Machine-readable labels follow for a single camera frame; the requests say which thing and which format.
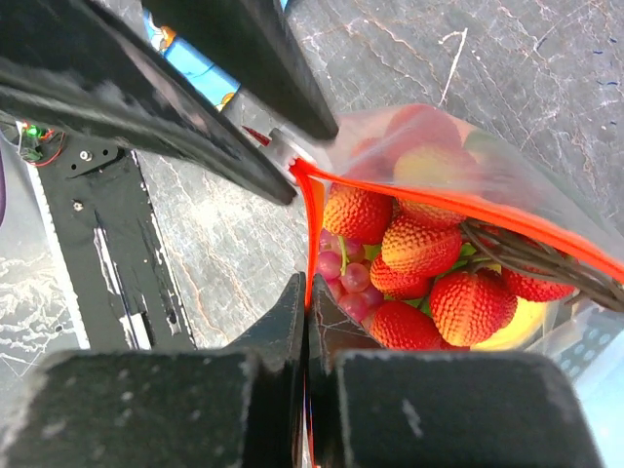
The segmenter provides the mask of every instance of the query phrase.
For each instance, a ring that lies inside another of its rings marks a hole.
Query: metal bracket
[[[124,150],[110,142],[73,138],[63,148],[60,163],[66,176],[74,178],[101,169],[123,155]]]

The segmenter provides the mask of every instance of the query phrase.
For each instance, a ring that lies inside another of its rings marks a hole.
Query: gray marble surface
[[[27,373],[47,354],[78,347],[27,167],[0,136],[3,183],[7,205],[0,221],[0,426],[6,403],[20,394]]]
[[[624,230],[618,0],[293,0],[288,14],[336,112],[439,104],[569,179]],[[275,125],[245,93],[227,115]],[[198,340],[225,344],[304,264],[301,201],[277,208],[178,161],[141,164]]]

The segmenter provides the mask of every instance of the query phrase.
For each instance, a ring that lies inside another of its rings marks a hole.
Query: grape
[[[367,267],[360,263],[349,263],[340,283],[348,293],[361,293],[371,283],[371,275]]]
[[[369,285],[365,290],[360,292],[360,295],[364,298],[368,307],[376,307],[383,302],[383,292],[373,285]]]
[[[364,260],[366,252],[361,242],[344,239],[344,247],[347,252],[347,257],[349,258],[349,263],[360,263]],[[337,254],[341,254],[340,242],[337,237],[331,241],[331,249]]]
[[[324,251],[319,253],[318,263],[316,265],[316,272],[320,273],[323,278],[327,280],[334,280],[340,276],[340,266],[342,260],[340,255],[332,251]]]
[[[335,236],[330,233],[327,229],[321,230],[321,251],[329,251],[332,249],[332,241],[335,239]]]
[[[340,280],[329,280],[328,286],[330,287],[333,300],[336,302],[340,301],[340,298],[344,296],[344,288],[342,287]]]
[[[345,294],[338,302],[338,305],[342,307],[342,310],[349,317],[358,323],[366,319],[370,313],[364,298],[359,294]]]

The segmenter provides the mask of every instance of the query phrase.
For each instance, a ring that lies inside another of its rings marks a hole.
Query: red strawberry
[[[448,343],[472,346],[509,324],[518,299],[507,291],[498,273],[482,268],[476,273],[454,271],[438,280],[429,306]]]
[[[323,227],[331,234],[375,245],[391,219],[392,197],[335,183],[323,212]]]
[[[382,293],[397,300],[418,299],[429,291],[429,278],[403,274],[392,270],[383,262],[381,254],[372,262],[370,282]]]
[[[411,200],[399,200],[401,211],[423,227],[432,229],[444,229],[459,224],[466,219],[460,213],[432,207],[424,203],[416,203]]]
[[[526,269],[533,273],[540,273],[538,268],[527,267]],[[550,302],[551,300],[563,299],[574,293],[574,286],[536,280],[507,268],[502,268],[501,273],[507,289],[522,299],[533,302]]]
[[[432,277],[449,270],[459,258],[461,234],[457,226],[428,229],[400,214],[381,243],[383,261],[400,273]]]
[[[391,349],[437,350],[443,339],[433,321],[399,301],[385,302],[372,316],[370,335]]]
[[[461,146],[461,136],[452,119],[442,110],[423,104],[399,110],[386,128],[387,137],[399,137],[409,146],[430,142]]]

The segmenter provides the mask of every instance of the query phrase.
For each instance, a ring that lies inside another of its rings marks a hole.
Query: dark wire strand
[[[575,259],[564,257],[556,249],[542,243],[527,242],[521,236],[502,228],[499,235],[483,228],[487,223],[469,219],[460,224],[461,230],[481,253],[502,267],[537,280],[549,281],[577,288],[582,297],[590,297],[611,310],[624,312],[624,291],[621,285],[605,274]],[[482,240],[495,246],[488,246]],[[569,301],[580,300],[573,297]]]

